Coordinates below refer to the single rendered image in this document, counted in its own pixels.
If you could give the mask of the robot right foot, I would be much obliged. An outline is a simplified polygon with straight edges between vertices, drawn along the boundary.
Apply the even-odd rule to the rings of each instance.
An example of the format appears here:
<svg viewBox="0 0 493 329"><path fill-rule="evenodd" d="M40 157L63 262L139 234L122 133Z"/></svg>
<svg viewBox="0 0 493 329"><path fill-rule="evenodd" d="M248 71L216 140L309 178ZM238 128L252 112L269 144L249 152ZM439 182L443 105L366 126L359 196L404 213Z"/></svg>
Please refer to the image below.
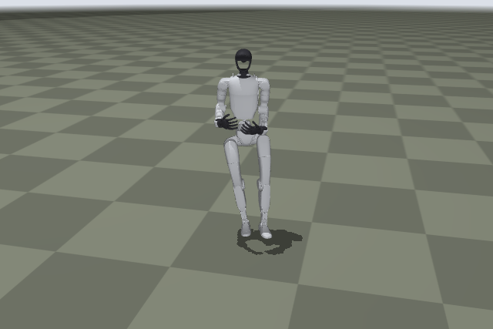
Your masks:
<svg viewBox="0 0 493 329"><path fill-rule="evenodd" d="M247 220L247 221L248 221L248 223L244 220L244 224L242 221L241 235L243 237L248 237L249 235L251 235L250 222L249 222L249 220Z"/></svg>

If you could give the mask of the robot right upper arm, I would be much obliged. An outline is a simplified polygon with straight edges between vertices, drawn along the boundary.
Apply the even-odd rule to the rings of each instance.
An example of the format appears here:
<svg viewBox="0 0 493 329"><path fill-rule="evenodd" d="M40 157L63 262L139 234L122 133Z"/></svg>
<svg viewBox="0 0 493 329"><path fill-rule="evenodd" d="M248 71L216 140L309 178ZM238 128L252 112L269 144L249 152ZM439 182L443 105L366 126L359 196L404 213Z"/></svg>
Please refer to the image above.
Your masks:
<svg viewBox="0 0 493 329"><path fill-rule="evenodd" d="M230 78L222 78L217 86L217 109L223 110L224 113L226 112L226 105L224 103L226 90L229 88L229 80Z"/></svg>

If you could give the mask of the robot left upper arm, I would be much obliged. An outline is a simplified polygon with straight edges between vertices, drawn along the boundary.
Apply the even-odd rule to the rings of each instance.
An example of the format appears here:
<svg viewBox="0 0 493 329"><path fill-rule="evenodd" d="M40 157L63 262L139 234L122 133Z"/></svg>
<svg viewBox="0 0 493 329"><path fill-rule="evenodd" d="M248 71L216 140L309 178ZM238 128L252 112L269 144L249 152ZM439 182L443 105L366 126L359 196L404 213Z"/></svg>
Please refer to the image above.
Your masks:
<svg viewBox="0 0 493 329"><path fill-rule="evenodd" d="M265 78L257 78L260 91L260 106L258 106L258 114L267 113L267 104L270 98L270 82Z"/></svg>

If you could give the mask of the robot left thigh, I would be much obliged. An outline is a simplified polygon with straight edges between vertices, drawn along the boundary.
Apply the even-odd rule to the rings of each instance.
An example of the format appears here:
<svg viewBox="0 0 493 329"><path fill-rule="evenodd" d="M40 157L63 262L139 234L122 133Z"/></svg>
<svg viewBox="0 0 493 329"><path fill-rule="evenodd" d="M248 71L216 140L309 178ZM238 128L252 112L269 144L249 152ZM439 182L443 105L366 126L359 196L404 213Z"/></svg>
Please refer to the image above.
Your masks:
<svg viewBox="0 0 493 329"><path fill-rule="evenodd" d="M257 155L260 169L260 178L257 180L257 189L263 191L264 185L270 185L271 151L270 139L267 135L255 134Z"/></svg>

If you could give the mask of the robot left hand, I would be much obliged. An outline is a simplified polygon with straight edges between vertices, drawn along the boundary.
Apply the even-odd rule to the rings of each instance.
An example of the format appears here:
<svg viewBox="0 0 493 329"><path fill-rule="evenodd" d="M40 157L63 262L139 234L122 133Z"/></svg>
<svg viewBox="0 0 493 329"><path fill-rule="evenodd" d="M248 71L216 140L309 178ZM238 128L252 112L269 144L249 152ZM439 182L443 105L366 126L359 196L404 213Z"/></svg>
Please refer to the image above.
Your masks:
<svg viewBox="0 0 493 329"><path fill-rule="evenodd" d="M252 121L252 123L255 125L255 126L250 126L247 122L245 122L246 125L249 127L246 127L244 124L242 124L243 126L241 126L241 132L244 133L244 134L247 134L247 135L255 135L255 134L258 134L258 135L261 135L263 134L263 131L264 130L267 130L267 127L265 126L258 126L254 121ZM244 129L244 128L245 129ZM245 131L245 132L244 132Z"/></svg>

